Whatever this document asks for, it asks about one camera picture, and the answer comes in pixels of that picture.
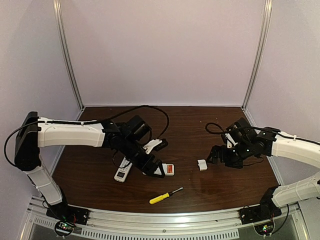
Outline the large white remote control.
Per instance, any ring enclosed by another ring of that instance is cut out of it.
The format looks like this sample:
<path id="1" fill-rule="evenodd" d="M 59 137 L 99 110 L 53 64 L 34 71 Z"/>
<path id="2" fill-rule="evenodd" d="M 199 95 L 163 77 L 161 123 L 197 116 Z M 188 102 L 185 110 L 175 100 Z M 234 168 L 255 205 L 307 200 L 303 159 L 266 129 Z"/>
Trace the large white remote control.
<path id="1" fill-rule="evenodd" d="M 175 175 L 175 165 L 171 163 L 156 164 L 151 168 L 147 168 L 142 171 L 143 175 L 154 177 L 154 178 L 164 178 L 165 176 Z"/>

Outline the white battery cover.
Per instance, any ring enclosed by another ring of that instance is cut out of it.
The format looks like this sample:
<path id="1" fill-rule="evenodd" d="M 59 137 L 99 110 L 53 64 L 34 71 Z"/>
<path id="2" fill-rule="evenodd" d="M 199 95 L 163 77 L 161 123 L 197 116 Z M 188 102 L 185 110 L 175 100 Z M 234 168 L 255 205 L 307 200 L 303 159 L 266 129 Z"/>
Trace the white battery cover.
<path id="1" fill-rule="evenodd" d="M 206 171 L 208 169 L 208 165 L 205 159 L 198 159 L 197 165 L 200 171 Z"/>

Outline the yellow handled screwdriver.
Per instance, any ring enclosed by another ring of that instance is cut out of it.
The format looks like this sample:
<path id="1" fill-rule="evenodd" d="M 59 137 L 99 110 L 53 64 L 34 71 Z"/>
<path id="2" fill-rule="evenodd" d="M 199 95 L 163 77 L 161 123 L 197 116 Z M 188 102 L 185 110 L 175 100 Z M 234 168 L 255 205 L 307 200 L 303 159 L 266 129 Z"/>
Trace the yellow handled screwdriver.
<path id="1" fill-rule="evenodd" d="M 155 198 L 152 198 L 152 199 L 149 200 L 149 204 L 154 205 L 154 204 L 156 204 L 158 202 L 161 202 L 164 199 L 170 198 L 175 193 L 182 191 L 183 189 L 184 189 L 183 187 L 180 187 L 180 188 L 178 188 L 176 190 L 173 190 L 173 191 L 170 191 L 170 192 L 166 192 L 165 194 L 162 194 L 162 195 L 159 195 L 159 196 L 157 196 Z"/>

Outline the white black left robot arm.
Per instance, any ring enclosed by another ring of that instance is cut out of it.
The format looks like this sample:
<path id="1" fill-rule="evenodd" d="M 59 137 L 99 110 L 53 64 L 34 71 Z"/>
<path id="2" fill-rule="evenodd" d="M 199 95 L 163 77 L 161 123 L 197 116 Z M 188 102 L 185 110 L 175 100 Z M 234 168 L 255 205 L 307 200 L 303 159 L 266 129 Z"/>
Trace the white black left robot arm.
<path id="1" fill-rule="evenodd" d="M 138 115 L 127 122 L 111 119 L 67 121 L 39 117 L 30 112 L 17 132 L 14 165 L 26 173 L 50 206 L 66 206 L 61 188 L 44 166 L 40 149 L 50 146 L 90 146 L 121 152 L 137 169 L 150 177 L 165 177 L 163 163 L 153 154 L 155 145 L 139 143 L 151 128 Z"/>

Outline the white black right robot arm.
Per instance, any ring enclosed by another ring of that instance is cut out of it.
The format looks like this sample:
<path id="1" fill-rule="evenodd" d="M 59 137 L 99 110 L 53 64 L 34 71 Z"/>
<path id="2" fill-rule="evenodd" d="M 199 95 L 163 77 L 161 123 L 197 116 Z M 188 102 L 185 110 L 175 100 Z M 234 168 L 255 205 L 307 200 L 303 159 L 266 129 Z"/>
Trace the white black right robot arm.
<path id="1" fill-rule="evenodd" d="M 278 128 L 252 126 L 243 117 L 226 129 L 218 123 L 213 125 L 218 127 L 219 131 L 210 130 L 210 122 L 205 125 L 205 130 L 211 135 L 221 136 L 223 144 L 211 148 L 206 159 L 208 163 L 223 163 L 229 168 L 242 169 L 248 158 L 267 157 L 273 161 L 277 158 L 291 159 L 315 168 L 320 167 L 318 141 L 298 137 Z M 319 196 L 320 174 L 317 172 L 291 184 L 269 188 L 260 204 L 280 208 Z"/>

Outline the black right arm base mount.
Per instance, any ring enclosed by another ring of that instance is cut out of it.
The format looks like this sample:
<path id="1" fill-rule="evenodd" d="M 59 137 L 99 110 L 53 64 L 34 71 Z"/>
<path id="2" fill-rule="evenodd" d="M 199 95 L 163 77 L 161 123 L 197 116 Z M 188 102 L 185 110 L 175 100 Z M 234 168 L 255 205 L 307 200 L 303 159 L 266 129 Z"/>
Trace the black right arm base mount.
<path id="1" fill-rule="evenodd" d="M 238 210 L 241 223 L 243 225 L 271 220 L 282 214 L 280 208 L 276 207 L 271 200 L 261 201 L 259 205 L 245 206 Z"/>

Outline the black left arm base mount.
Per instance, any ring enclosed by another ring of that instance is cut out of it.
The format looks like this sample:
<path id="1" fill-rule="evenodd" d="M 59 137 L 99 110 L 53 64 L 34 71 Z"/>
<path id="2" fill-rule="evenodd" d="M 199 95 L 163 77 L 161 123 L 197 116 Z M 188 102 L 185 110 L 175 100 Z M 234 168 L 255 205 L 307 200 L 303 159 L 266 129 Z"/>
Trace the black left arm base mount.
<path id="1" fill-rule="evenodd" d="M 70 224 L 86 225 L 90 211 L 87 208 L 70 206 L 64 202 L 49 205 L 46 211 L 48 217 Z"/>

